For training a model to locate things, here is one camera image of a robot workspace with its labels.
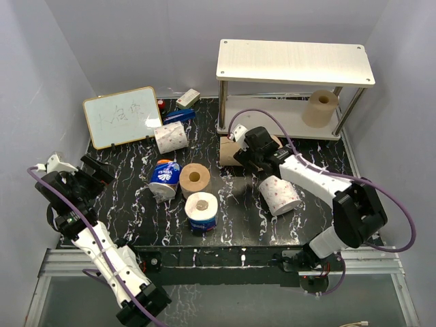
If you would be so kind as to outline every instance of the shelf lower board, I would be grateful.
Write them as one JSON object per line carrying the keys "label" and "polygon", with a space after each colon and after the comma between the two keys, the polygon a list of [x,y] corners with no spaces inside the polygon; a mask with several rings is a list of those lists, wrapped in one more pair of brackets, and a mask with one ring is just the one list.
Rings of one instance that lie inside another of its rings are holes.
{"label": "shelf lower board", "polygon": [[[230,120],[241,110],[248,108],[264,109],[271,113],[285,128],[291,138],[308,138],[314,140],[338,140],[340,136],[332,134],[338,123],[336,114],[333,114],[329,124],[323,128],[312,128],[302,121],[301,115],[305,110],[307,101],[286,99],[260,99],[253,97],[229,96],[225,103],[225,128],[217,131],[227,134]],[[244,125],[247,129],[264,126],[271,135],[284,137],[283,132],[269,117],[261,112],[245,112],[238,116],[233,126]]]}

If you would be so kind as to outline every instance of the blue stapler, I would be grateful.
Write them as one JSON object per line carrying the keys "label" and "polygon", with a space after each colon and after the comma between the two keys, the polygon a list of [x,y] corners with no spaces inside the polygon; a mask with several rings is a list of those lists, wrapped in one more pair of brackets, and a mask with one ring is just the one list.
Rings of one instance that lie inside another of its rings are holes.
{"label": "blue stapler", "polygon": [[187,121],[188,119],[195,118],[196,113],[193,111],[193,109],[183,109],[183,110],[177,110],[174,112],[171,112],[170,114],[167,114],[163,118],[164,125],[168,125],[171,123],[174,123],[175,121]]}

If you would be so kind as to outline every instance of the small box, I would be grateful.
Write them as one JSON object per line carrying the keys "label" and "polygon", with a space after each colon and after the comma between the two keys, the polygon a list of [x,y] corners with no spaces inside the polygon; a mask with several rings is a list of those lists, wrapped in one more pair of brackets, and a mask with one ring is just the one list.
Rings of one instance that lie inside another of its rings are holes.
{"label": "small box", "polygon": [[182,109],[191,107],[200,98],[200,92],[190,89],[176,101],[176,106]]}

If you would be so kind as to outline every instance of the black marble table surface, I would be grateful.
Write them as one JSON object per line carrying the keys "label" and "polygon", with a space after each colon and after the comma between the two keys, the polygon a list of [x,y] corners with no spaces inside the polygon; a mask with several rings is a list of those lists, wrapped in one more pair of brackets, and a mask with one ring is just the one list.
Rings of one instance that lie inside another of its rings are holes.
{"label": "black marble table surface", "polygon": [[[176,110],[175,100],[166,103],[170,111]],[[117,146],[114,151],[97,151],[89,145],[88,154],[115,166],[116,179],[95,204],[99,220],[106,224],[112,239],[123,237],[138,247],[303,245],[332,224],[330,207],[297,185],[302,204],[273,217],[258,191],[265,173],[219,165],[218,99],[201,99],[193,108],[195,119],[185,123],[189,147],[173,153],[161,155],[156,143],[146,140]],[[341,140],[295,140],[295,145],[319,166],[352,173]],[[174,200],[156,203],[149,182],[159,159],[173,159],[182,166],[199,163],[210,170],[213,194],[219,203],[214,230],[203,234],[191,231],[180,187]],[[69,244],[61,239],[59,246]]]}

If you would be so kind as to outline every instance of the white wall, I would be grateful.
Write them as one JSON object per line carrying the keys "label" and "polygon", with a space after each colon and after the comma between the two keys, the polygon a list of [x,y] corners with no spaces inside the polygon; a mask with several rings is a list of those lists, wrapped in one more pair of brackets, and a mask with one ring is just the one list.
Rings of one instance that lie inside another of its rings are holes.
{"label": "white wall", "polygon": [[[347,130],[360,173],[396,194],[415,218],[418,237],[401,255],[422,326],[436,311],[436,5],[392,0],[366,43],[375,76]],[[406,219],[387,201],[382,230],[392,245],[410,235]]]}
{"label": "white wall", "polygon": [[[388,0],[46,0],[99,95],[150,85],[158,96],[217,95],[219,40],[363,44]],[[231,83],[230,93],[307,87]]]}
{"label": "white wall", "polygon": [[22,326],[47,247],[59,234],[26,169],[60,150],[74,164],[89,140],[94,92],[44,0],[0,1],[0,317]]}

